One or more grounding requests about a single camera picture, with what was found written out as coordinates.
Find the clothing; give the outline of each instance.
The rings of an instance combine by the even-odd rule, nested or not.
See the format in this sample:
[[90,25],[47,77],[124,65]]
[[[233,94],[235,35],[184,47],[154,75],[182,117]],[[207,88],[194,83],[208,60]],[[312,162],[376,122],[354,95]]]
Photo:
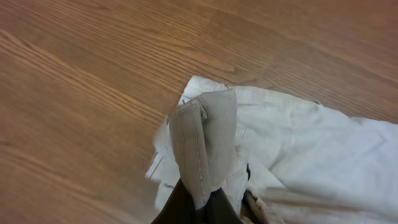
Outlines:
[[[398,125],[350,118],[291,95],[201,77],[192,77],[179,104],[227,89],[236,93],[234,144],[243,157],[248,155],[251,178],[245,188],[253,195],[267,198],[270,187],[287,188],[398,220]],[[160,183],[155,206],[161,209],[180,177],[166,121],[154,144],[147,177]],[[237,167],[237,181],[222,188],[239,212],[244,161]]]

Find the crumpled cloth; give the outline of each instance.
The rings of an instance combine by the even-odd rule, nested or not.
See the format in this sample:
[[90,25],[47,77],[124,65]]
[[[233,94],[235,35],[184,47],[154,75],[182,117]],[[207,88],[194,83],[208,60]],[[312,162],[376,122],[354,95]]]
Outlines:
[[[398,220],[398,125],[347,115],[312,101],[250,86],[226,86],[192,77],[179,104],[209,91],[233,88],[238,102],[235,146],[248,154],[248,183],[223,183],[239,212],[247,188],[266,198],[268,188],[287,188]],[[147,178],[159,182],[162,209],[179,179],[167,120],[154,141]]]

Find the wooden surface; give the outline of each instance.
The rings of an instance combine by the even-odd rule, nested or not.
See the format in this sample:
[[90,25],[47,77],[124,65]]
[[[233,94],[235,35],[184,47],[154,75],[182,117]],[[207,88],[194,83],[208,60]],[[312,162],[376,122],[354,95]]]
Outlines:
[[0,0],[0,223],[149,223],[192,75],[398,123],[394,0]]

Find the gray fabric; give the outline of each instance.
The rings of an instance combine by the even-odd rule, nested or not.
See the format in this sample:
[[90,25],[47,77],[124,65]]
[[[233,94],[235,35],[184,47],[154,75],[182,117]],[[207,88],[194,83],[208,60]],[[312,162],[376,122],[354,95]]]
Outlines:
[[234,90],[204,93],[179,106],[170,117],[170,135],[181,180],[195,208],[221,187],[236,160]]

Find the white garment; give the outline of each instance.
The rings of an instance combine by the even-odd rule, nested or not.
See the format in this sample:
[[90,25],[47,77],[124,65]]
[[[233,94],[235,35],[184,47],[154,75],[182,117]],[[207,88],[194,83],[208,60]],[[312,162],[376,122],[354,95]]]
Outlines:
[[[192,77],[179,104],[228,88],[236,91],[235,145],[249,152],[247,188],[254,195],[286,187],[398,220],[398,125],[350,118],[291,95],[202,77]],[[155,207],[161,210],[179,178],[166,122],[154,144],[147,177],[160,182]],[[227,196],[235,196],[231,203],[240,201],[239,183],[225,185],[231,188]]]

